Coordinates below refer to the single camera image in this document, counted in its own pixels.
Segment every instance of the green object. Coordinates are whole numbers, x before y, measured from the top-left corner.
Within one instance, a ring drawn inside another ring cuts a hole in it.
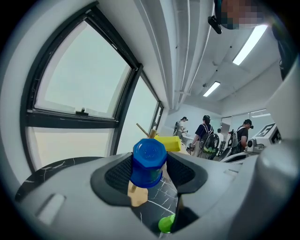
[[[175,214],[160,219],[160,221],[158,222],[158,228],[160,229],[160,231],[163,233],[170,233],[171,227],[174,223],[174,219]]]

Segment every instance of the yellow block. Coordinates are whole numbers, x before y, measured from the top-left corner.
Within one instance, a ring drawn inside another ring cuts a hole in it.
[[[167,152],[179,152],[181,150],[181,141],[178,136],[173,136],[173,137],[155,136],[154,139],[162,143],[165,146],[165,150]]]

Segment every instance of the person wearing black cap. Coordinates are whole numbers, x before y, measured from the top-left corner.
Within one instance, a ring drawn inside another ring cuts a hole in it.
[[[202,139],[207,132],[214,130],[213,127],[210,124],[210,116],[204,115],[202,120],[203,120],[203,124],[199,125],[198,129],[195,132],[196,135],[194,137],[194,140],[191,144],[194,148],[192,156],[198,156],[199,155],[199,152],[200,152],[200,146],[199,146],[200,139]]]
[[[252,121],[250,119],[246,119],[243,125],[236,130],[239,144],[232,149],[231,155],[243,152],[245,150],[248,140],[248,130],[250,128],[253,128]]]
[[[176,136],[178,136],[181,140],[183,140],[182,134],[186,133],[185,122],[188,121],[187,117],[183,117],[177,126]]]

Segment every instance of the black sleeve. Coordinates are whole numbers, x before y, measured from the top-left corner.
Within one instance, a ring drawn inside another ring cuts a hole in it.
[[[242,129],[242,133],[240,135],[240,137],[245,136],[248,140],[248,129],[247,128],[243,128]]]
[[[204,130],[204,126],[201,124],[201,125],[199,125],[199,127],[198,127],[197,131],[195,132],[195,134],[200,136],[201,133],[203,132],[203,130]]]

